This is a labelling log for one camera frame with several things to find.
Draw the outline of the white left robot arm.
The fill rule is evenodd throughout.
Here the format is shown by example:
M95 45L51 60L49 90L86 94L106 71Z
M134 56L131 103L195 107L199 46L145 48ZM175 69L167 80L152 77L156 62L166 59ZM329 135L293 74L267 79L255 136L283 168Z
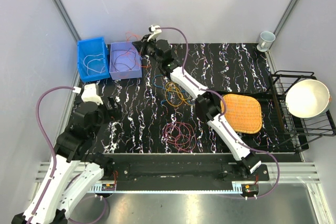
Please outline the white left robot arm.
M119 119L121 107L112 97L104 102L81 102L57 138L53 159L35 198L24 212L13 217L12 223L67 223L90 187L114 175L113 159L96 153L77 179L69 182L100 128Z

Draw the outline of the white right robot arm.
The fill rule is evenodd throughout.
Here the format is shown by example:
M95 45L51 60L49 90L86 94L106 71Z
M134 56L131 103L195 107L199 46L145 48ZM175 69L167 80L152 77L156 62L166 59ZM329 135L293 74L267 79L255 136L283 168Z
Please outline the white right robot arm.
M223 97L200 84L176 63L168 41L144 38L132 42L132 45L140 56L152 57L157 62L161 74L181 86L194 99L197 118L208 124L224 141L239 165L239 176L244 180L256 176L261 160L225 119L221 108L225 104Z

